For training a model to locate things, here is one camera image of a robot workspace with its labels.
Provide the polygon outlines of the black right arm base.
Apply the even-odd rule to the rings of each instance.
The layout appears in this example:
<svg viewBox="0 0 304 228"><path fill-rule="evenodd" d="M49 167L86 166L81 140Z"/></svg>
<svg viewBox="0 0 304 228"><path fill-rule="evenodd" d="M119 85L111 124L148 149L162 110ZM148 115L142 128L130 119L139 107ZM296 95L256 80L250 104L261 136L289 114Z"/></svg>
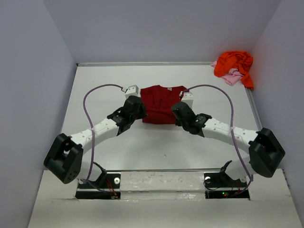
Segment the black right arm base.
<svg viewBox="0 0 304 228"><path fill-rule="evenodd" d="M250 199L247 182L232 180L219 172L204 173L206 199Z"/></svg>

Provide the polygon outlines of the dark red t-shirt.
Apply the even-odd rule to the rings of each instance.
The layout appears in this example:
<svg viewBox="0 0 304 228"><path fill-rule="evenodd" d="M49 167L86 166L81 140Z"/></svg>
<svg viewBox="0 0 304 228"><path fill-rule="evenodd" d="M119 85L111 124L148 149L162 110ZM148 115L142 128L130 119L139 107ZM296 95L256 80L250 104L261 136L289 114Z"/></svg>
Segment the dark red t-shirt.
<svg viewBox="0 0 304 228"><path fill-rule="evenodd" d="M153 85L142 88L140 95L147 112L147 116L143 118L142 122L145 124L175 124L176 118L171 107L181 100L180 93L184 90L186 90L184 86Z"/></svg>

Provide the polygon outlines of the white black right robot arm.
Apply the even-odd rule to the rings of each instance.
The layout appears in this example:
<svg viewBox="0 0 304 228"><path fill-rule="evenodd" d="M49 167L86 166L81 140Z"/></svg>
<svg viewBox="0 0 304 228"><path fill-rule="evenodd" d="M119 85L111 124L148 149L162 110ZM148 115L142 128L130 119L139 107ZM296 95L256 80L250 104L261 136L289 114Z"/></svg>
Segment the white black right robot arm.
<svg viewBox="0 0 304 228"><path fill-rule="evenodd" d="M176 125L192 135L218 140L244 151L247 157L227 161L218 173L209 175L207 188L228 188L245 177L258 174L273 177L285 151L273 132L267 128L260 131L232 127L207 114L195 114L188 104L178 102L172 108Z"/></svg>

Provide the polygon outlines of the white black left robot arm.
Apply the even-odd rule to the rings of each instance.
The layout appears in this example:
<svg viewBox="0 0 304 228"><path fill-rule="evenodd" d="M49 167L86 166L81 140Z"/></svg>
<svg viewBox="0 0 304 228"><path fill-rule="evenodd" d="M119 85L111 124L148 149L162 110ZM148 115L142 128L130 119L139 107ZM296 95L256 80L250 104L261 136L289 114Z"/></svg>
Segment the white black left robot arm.
<svg viewBox="0 0 304 228"><path fill-rule="evenodd" d="M59 134L53 141L45 159L44 166L61 182L68 184L73 180L101 184L106 170L94 161L84 161L86 152L95 153L95 146L105 140L121 135L131 125L146 116L146 108L140 97L131 95L122 107L108 115L91 129L67 136Z"/></svg>

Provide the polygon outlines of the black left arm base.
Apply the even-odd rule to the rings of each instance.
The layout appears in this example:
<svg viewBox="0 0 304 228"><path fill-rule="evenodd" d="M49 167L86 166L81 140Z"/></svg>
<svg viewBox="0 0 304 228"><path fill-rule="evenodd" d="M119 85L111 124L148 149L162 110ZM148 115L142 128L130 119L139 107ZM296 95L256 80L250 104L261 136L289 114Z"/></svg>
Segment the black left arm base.
<svg viewBox="0 0 304 228"><path fill-rule="evenodd" d="M101 183L96 181L79 183L75 197L80 200L119 200L121 197L120 184L121 173L108 172Z"/></svg>

